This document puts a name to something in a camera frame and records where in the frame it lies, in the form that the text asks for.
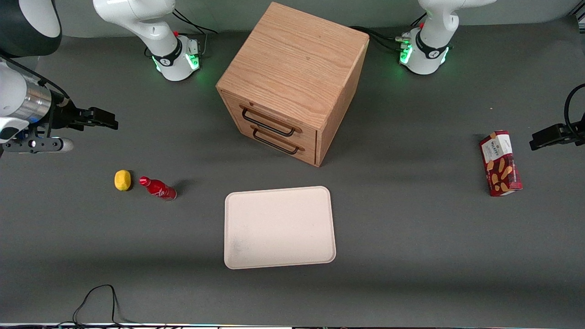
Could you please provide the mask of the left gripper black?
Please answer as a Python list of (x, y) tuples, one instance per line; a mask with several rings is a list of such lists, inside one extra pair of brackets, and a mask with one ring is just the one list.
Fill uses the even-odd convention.
[(529, 142), (531, 150), (554, 144), (574, 143), (575, 146), (585, 144), (585, 124), (583, 122), (574, 122), (570, 125), (554, 124), (543, 130), (532, 134), (532, 140)]

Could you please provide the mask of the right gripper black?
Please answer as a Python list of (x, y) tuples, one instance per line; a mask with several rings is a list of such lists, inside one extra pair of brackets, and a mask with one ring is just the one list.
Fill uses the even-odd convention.
[(45, 136), (51, 136), (53, 130), (71, 128), (83, 131), (85, 127), (106, 127), (118, 130), (119, 123), (115, 115), (108, 115), (108, 112), (97, 107), (88, 108), (89, 116), (86, 117), (86, 110), (79, 109), (72, 101), (66, 102), (64, 106), (58, 104), (58, 99), (51, 100), (47, 114), (43, 117), (43, 131)]

